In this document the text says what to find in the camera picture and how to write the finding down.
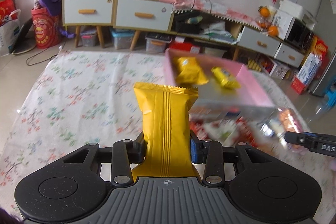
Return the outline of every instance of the white bag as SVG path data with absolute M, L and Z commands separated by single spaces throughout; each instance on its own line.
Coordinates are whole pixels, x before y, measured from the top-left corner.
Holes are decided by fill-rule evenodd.
M 20 31 L 20 9 L 16 9 L 9 15 L 9 21 L 0 27 L 0 56 L 12 52 L 13 44 L 17 39 Z M 17 14 L 17 19 L 13 20 L 12 16 Z

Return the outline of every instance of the red bucket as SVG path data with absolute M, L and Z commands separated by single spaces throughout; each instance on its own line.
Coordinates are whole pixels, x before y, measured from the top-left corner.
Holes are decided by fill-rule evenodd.
M 31 10 L 36 46 L 49 48 L 61 41 L 58 31 L 59 16 L 49 15 L 46 8 Z

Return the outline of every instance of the red bag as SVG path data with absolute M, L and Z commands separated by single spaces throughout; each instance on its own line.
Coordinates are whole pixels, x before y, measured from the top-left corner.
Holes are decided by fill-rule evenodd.
M 13 0 L 4 0 L 0 2 L 0 26 L 9 21 L 9 15 L 15 10 Z

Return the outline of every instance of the yellow wrapper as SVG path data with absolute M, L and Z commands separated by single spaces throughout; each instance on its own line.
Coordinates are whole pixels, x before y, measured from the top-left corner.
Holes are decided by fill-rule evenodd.
M 175 58 L 174 63 L 179 73 L 175 79 L 176 83 L 205 85 L 209 82 L 195 57 Z
M 227 70 L 220 67 L 213 67 L 211 69 L 214 77 L 220 83 L 223 88 L 227 89 L 239 89 L 240 84 L 236 78 Z
M 135 83 L 134 91 L 143 114 L 146 158 L 132 170 L 138 176 L 195 177 L 191 163 L 188 111 L 198 97 L 197 88 Z

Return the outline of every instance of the blue stool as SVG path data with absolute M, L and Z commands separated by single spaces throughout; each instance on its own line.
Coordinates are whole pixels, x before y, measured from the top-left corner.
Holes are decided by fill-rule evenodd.
M 328 96 L 328 106 L 333 107 L 336 103 L 336 89 L 334 88 L 334 85 L 336 84 L 336 76 L 334 76 L 334 79 L 331 80 L 330 84 L 328 85 L 325 94 Z

